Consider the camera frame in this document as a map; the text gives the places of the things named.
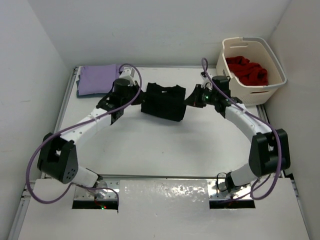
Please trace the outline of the lavender garment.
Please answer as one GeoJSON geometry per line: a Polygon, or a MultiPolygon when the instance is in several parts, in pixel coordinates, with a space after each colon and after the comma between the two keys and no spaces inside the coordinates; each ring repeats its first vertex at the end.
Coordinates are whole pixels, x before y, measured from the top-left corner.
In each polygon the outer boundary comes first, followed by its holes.
{"type": "Polygon", "coordinates": [[[105,95],[119,77],[119,65],[86,65],[80,68],[79,93],[81,98],[105,95]]]}

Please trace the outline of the black garment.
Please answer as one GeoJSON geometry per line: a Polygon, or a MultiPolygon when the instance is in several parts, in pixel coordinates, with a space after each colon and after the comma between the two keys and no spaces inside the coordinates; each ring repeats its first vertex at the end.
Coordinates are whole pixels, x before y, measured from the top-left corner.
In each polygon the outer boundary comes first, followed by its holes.
{"type": "Polygon", "coordinates": [[[170,120],[180,122],[186,112],[184,104],[186,89],[179,85],[164,87],[157,83],[148,83],[141,103],[141,112],[170,120]]]}

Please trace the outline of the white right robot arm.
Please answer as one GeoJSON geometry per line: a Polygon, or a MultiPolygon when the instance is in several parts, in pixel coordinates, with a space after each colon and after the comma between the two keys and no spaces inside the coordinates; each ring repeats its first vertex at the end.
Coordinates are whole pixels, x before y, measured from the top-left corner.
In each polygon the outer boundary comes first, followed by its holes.
{"type": "Polygon", "coordinates": [[[283,129],[272,128],[253,116],[242,101],[230,95],[229,77],[202,76],[203,82],[196,84],[185,105],[204,108],[214,106],[217,113],[233,123],[250,141],[248,162],[230,171],[224,180],[224,189],[229,193],[246,186],[265,175],[279,173],[291,166],[288,134],[283,129]]]}

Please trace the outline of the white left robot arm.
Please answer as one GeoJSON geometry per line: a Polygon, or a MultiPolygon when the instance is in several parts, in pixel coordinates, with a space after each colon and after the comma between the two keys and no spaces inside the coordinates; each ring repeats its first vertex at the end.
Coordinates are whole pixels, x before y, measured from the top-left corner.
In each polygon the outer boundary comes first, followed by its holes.
{"type": "Polygon", "coordinates": [[[77,151],[99,131],[115,123],[124,114],[126,107],[139,104],[141,95],[137,81],[116,79],[111,92],[105,95],[75,128],[58,136],[51,133],[45,136],[45,145],[40,150],[37,168],[63,184],[74,183],[94,188],[101,176],[79,165],[77,151]]]}

